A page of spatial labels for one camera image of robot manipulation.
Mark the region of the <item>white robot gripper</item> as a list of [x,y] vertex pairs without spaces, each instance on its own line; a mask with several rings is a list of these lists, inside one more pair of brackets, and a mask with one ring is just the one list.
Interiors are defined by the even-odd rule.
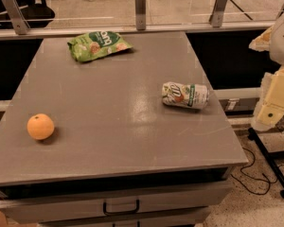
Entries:
[[[273,27],[250,42],[249,48],[258,52],[270,50],[271,60],[284,65],[284,12]],[[284,116],[284,66],[274,74],[265,73],[260,89],[251,127],[256,131],[268,131]]]

